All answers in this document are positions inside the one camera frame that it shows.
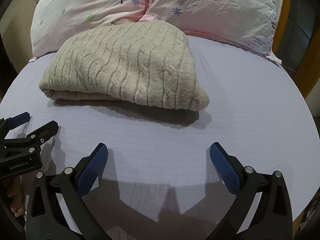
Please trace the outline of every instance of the human hand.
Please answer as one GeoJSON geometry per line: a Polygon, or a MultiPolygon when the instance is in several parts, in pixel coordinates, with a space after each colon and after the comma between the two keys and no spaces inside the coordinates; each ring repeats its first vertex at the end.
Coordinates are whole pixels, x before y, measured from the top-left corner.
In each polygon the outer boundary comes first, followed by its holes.
{"type": "Polygon", "coordinates": [[[10,208],[14,213],[14,217],[24,215],[25,208],[22,202],[23,190],[21,186],[20,176],[15,177],[12,184],[7,188],[7,195],[11,199],[10,208]]]}

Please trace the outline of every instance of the cable knit pattern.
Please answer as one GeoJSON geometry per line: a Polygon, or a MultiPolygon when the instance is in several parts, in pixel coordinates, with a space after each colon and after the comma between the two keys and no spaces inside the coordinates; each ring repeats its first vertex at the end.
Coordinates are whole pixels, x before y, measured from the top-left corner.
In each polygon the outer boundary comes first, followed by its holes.
{"type": "Polygon", "coordinates": [[[51,99],[126,100],[192,111],[209,104],[188,39],[164,21],[102,24],[71,37],[39,88],[51,99]]]}

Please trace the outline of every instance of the silver bolt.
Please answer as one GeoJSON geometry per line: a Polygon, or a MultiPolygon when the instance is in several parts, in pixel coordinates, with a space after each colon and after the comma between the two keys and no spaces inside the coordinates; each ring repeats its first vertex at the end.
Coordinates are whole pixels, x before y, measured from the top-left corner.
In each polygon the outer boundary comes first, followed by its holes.
{"type": "Polygon", "coordinates": [[[43,173],[42,173],[41,171],[39,171],[39,172],[36,174],[36,177],[37,177],[38,179],[42,178],[42,176],[43,176],[43,173]]]}
{"type": "Polygon", "coordinates": [[[282,177],[282,173],[280,171],[275,171],[275,176],[278,178],[282,177]]]}
{"type": "Polygon", "coordinates": [[[64,173],[67,175],[71,174],[72,172],[73,172],[73,168],[71,168],[71,167],[65,168],[65,170],[64,170],[64,173]]]}
{"type": "Polygon", "coordinates": [[[249,174],[253,173],[253,168],[250,167],[250,166],[246,166],[246,167],[244,168],[244,170],[245,170],[246,173],[249,173],[249,174]]]}

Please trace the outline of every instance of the mattress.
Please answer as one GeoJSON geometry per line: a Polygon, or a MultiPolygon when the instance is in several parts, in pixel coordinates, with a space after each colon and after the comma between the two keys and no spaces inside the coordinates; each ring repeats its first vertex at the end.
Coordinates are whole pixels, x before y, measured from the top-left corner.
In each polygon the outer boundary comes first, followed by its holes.
{"type": "MultiPolygon", "coordinates": [[[[235,199],[209,157],[216,141],[243,166],[283,173],[293,219],[320,185],[319,136],[288,74],[242,49],[188,38],[199,84],[210,98],[202,111],[53,101],[38,83],[54,54],[29,63],[0,104],[1,117],[24,111],[32,116],[8,138],[58,122],[55,140],[42,152],[47,175],[74,167],[98,143],[107,145],[105,169],[83,199],[113,239],[206,239],[235,199]]],[[[33,178],[23,176],[26,192],[33,178]]],[[[77,230],[61,196],[59,201],[70,227],[77,230]]],[[[241,230],[248,227],[258,201],[257,195],[241,230]]]]}

